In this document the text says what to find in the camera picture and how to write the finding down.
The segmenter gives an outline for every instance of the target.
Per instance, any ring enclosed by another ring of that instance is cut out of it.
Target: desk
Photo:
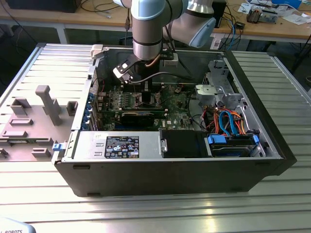
[[[246,14],[237,13],[233,10],[233,7],[237,10],[238,7],[236,5],[241,4],[242,2],[243,0],[229,0],[229,8],[231,9],[233,16],[235,16],[238,21],[245,23],[242,39],[305,43],[311,34],[311,27],[308,24],[295,25],[282,18],[279,18],[276,24],[247,23]],[[5,2],[4,6],[21,25],[55,28],[62,44],[67,44],[69,42],[66,35],[66,29],[125,31],[124,23],[126,9],[122,7],[111,10],[112,17],[106,18],[94,12],[87,12],[81,8],[77,9],[76,13],[62,13],[51,11],[12,10]],[[102,9],[113,6],[115,6],[114,3],[104,6]],[[84,7],[93,10],[91,1],[87,2]],[[16,25],[1,6],[0,24]],[[231,30],[226,21],[223,20],[220,28],[214,29],[213,31],[212,37],[214,37],[214,40],[212,48],[216,49],[217,42],[220,41],[221,38],[227,37],[230,31]]]

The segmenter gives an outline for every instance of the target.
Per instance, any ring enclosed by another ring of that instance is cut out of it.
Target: metal slotted surface
[[[243,56],[238,59],[275,67],[274,61],[265,54]],[[260,96],[278,95],[264,89],[296,90],[288,78],[280,75],[277,76],[282,79],[280,85],[260,81],[252,84],[256,91],[262,92]],[[264,103],[275,122],[283,119],[285,126],[279,128],[298,162],[281,176],[264,179],[248,193],[80,198],[73,194],[50,162],[0,163],[0,213],[31,223],[37,233],[309,233],[311,133],[304,125],[299,128],[286,121],[299,117],[297,114],[304,111],[308,118],[309,104],[307,101],[290,103],[295,109],[291,111],[288,102],[266,99]],[[300,119],[298,123],[303,124],[304,120]]]
[[[22,73],[17,74],[16,83],[0,107],[0,131],[13,111],[10,108],[15,98],[26,98],[30,105],[43,105],[35,94],[38,85],[49,85],[50,96],[59,105],[77,101],[83,90],[90,66],[92,46],[47,44],[36,48],[31,60],[26,62]]]
[[[310,160],[310,97],[277,58],[261,52],[233,54],[296,158]]]

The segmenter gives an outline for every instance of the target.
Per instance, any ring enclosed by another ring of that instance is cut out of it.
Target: power supply label
[[[139,137],[108,136],[106,140],[105,157],[107,159],[139,158]]]

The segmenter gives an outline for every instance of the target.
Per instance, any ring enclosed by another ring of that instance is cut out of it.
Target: computer case
[[[81,0],[6,0],[11,9],[75,13]]]
[[[223,14],[225,11],[226,1],[225,0],[214,0],[212,7],[214,9],[214,18],[216,19],[215,28],[219,28],[222,22]]]

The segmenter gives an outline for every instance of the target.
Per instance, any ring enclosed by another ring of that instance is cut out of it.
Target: cable
[[[20,36],[20,34],[21,34],[22,31],[23,31],[23,28],[21,28],[21,30],[19,31],[18,36],[17,36],[17,40],[16,40],[16,51],[17,51],[17,53],[18,53],[19,55],[21,55],[21,54],[20,54],[19,51],[18,51],[18,41],[19,41],[19,36]]]
[[[311,39],[311,34],[308,38],[308,40],[306,41],[306,43],[304,44],[304,46],[302,47],[302,50],[300,51],[300,53],[298,54],[298,57],[296,58],[293,66],[292,66],[292,73],[294,73],[298,67],[300,66],[300,64],[302,63],[302,61],[305,59],[305,57],[309,54],[309,52],[311,51],[311,45],[309,45],[309,47],[306,49],[305,51],[305,47],[307,46],[309,40]]]
[[[25,57],[24,55],[20,54],[20,52],[18,51],[18,49],[24,50],[24,51],[27,52],[28,54],[30,54],[31,52],[29,52],[27,49],[25,49],[25,48],[23,48],[23,47],[21,47],[21,46],[17,46],[17,45],[15,45],[15,44],[13,44],[11,38],[14,37],[15,35],[9,36],[9,35],[7,34],[7,32],[6,32],[1,26],[0,26],[0,29],[1,29],[1,31],[7,36],[7,38],[10,39],[10,44],[11,44],[13,47],[16,48],[16,51],[17,51],[18,55],[21,56],[21,57],[23,57],[23,58],[27,58],[27,57]]]
[[[188,103],[187,103],[187,109],[188,109],[188,115],[190,116],[190,118],[192,119],[192,122],[194,122],[196,125],[198,125],[199,127],[200,127],[200,129],[201,130],[205,130],[206,131],[206,129],[204,128],[204,126],[202,126],[201,124],[199,124],[196,120],[194,120],[193,118],[196,116],[196,115],[194,115],[194,116],[191,116],[191,114],[190,114],[190,100],[191,100],[191,95],[192,95],[192,93],[195,91],[195,89],[191,92],[191,94],[190,94],[190,96],[189,96],[189,99],[188,99]]]
[[[89,1],[89,0],[85,0],[84,2],[82,2],[80,7],[81,7],[81,9],[83,9],[85,11],[88,11],[88,12],[104,12],[104,11],[110,11],[110,10],[113,10],[113,9],[116,9],[116,8],[120,7],[120,6],[115,6],[115,7],[112,7],[112,8],[109,8],[109,9],[100,10],[100,11],[99,10],[91,11],[91,10],[88,10],[88,9],[83,7],[83,4],[85,4],[87,1]]]
[[[152,67],[157,62],[157,60],[160,59],[160,57],[161,57],[161,54],[159,54],[157,57],[155,57],[155,59],[150,64],[146,64],[145,66],[146,67]]]
[[[175,47],[174,47],[174,44],[173,44],[173,39],[172,39],[172,37],[171,37],[171,34],[169,33],[169,30],[168,30],[167,26],[164,26],[164,29],[165,29],[165,31],[166,31],[166,34],[167,34],[168,38],[169,38],[169,42],[170,42],[170,44],[171,44],[171,47],[172,47],[173,52],[176,52]],[[179,61],[179,63],[181,64],[181,66],[186,70],[186,72],[187,72],[190,76],[192,76],[190,70],[185,66],[185,64],[183,63],[183,61],[182,61],[180,58],[178,58],[178,61]]]
[[[229,111],[222,111],[220,114],[219,114],[219,126],[220,128],[228,135],[230,136],[229,132],[223,127],[223,119],[222,119],[222,116],[224,114],[228,114],[229,116],[229,121],[230,121],[230,126],[231,126],[231,131],[233,134],[238,134],[236,128],[234,127],[234,119],[233,119],[233,116],[231,114],[231,112]]]
[[[228,9],[228,11],[229,11],[229,13],[227,13],[227,12],[224,12],[224,14],[226,14],[226,15],[229,15],[229,16],[231,16],[231,25],[233,25],[233,27],[230,27],[229,26],[229,28],[231,29],[231,31],[230,31],[230,33],[228,34],[228,37],[226,38],[226,40],[225,40],[225,42],[222,42],[223,44],[220,46],[220,50],[222,49],[222,47],[223,46],[225,46],[225,49],[226,49],[226,46],[227,46],[227,41],[228,41],[228,39],[229,39],[229,37],[230,37],[230,35],[231,35],[231,33],[233,32],[233,28],[234,28],[234,25],[236,24],[236,19],[235,19],[235,17],[232,15],[232,13],[231,13],[231,10],[230,10],[230,8],[228,7],[228,5],[226,5],[226,8]],[[228,17],[226,17],[226,16],[223,16],[223,18],[224,19],[226,19],[226,20],[230,20]]]
[[[309,84],[311,84],[311,76],[306,77],[306,82],[308,82]]]
[[[184,80],[192,80],[192,78],[189,78],[187,76],[183,76],[183,75],[180,75],[180,74],[173,74],[173,73],[169,73],[169,72],[158,72],[158,73],[152,74],[152,75],[148,76],[147,78],[142,79],[140,81],[130,81],[130,83],[133,83],[133,84],[143,83],[143,82],[147,81],[148,79],[152,79],[153,77],[159,76],[161,74],[175,76],[177,78],[184,79]]]
[[[130,29],[130,8],[127,8],[127,17],[125,20],[125,39],[124,39],[124,45],[126,45],[126,41],[127,41],[127,32]]]
[[[35,44],[37,44],[38,42],[23,28],[23,26],[21,26],[21,24],[7,11],[7,9],[4,7],[2,1],[0,0],[1,6],[4,8],[4,10],[6,11],[6,13],[8,13],[8,15],[12,18],[12,20],[14,20],[24,31],[25,33],[35,42]]]
[[[233,25],[232,21],[231,21],[231,20],[229,20],[229,19],[227,19],[227,20],[231,23],[231,25],[232,25],[232,30],[233,30],[233,35],[232,35],[232,38],[231,38],[231,43],[230,43],[229,48],[227,49],[227,50],[230,50],[230,49],[231,49],[231,47],[232,47],[232,44],[233,44],[233,40],[234,40],[235,28],[234,28],[234,25]]]
[[[96,10],[96,11],[100,11],[100,9],[98,8],[99,6],[113,4],[113,1],[112,1],[112,2],[108,2],[108,3],[101,3],[101,4],[98,4],[98,5],[95,5],[94,1],[95,0],[92,0],[92,3],[93,3],[94,10]],[[104,16],[106,18],[111,18],[111,16],[108,15],[110,13],[109,11],[106,11],[106,12],[95,12],[95,13],[100,15],[100,16]]]

